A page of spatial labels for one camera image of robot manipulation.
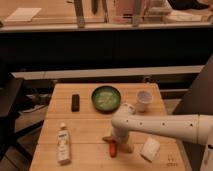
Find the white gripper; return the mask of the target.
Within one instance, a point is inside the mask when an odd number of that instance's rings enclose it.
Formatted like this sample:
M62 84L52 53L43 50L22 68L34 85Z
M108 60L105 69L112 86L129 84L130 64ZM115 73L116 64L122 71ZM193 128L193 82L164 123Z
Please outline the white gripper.
M126 143L129 139L129 134L119 134L118 132L113 131L112 136L104 136L102 140L105 142L114 142L114 140L119 143L118 148L123 153L132 153L134 151L134 145Z

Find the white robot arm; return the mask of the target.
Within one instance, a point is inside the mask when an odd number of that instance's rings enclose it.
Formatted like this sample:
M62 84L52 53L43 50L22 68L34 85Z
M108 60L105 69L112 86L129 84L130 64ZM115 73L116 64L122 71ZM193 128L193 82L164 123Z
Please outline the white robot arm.
M212 115L136 115L136 109L123 103L111 118L111 133L106 142L126 144L131 131L175 138L205 146L200 171L213 171L213 116Z

